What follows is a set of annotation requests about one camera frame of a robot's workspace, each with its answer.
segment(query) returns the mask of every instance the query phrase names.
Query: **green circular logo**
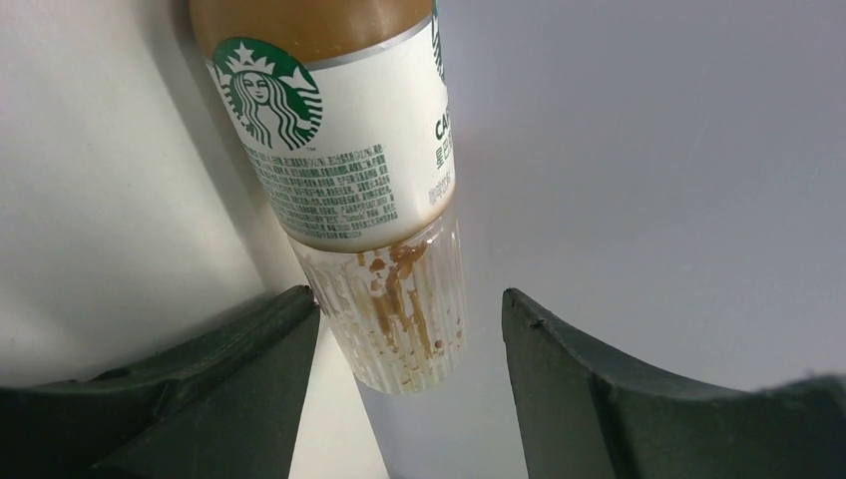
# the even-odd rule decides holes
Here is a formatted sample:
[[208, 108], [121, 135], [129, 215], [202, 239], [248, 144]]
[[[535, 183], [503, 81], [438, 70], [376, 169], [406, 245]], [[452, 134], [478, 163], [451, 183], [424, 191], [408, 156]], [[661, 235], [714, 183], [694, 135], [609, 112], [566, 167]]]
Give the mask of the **green circular logo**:
[[317, 84], [295, 58], [269, 43], [230, 38], [214, 50], [214, 76], [237, 120], [262, 145], [294, 151], [320, 129]]

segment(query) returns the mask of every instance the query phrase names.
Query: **gray surface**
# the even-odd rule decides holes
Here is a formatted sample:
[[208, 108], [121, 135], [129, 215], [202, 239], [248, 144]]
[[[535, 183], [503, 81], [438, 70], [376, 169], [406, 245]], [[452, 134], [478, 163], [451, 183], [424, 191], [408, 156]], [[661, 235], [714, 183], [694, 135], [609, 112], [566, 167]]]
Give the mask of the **gray surface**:
[[441, 8], [470, 354], [363, 391], [393, 479], [526, 477], [507, 286], [699, 380], [846, 370], [846, 3]]

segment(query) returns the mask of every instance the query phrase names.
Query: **bottle label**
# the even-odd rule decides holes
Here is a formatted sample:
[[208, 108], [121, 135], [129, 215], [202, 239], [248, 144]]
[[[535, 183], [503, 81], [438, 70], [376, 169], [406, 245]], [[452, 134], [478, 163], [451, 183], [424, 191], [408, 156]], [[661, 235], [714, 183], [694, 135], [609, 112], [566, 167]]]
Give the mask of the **bottle label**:
[[211, 76], [287, 232], [312, 247], [410, 237], [454, 186], [436, 15], [382, 44], [302, 65], [252, 38], [221, 42]]

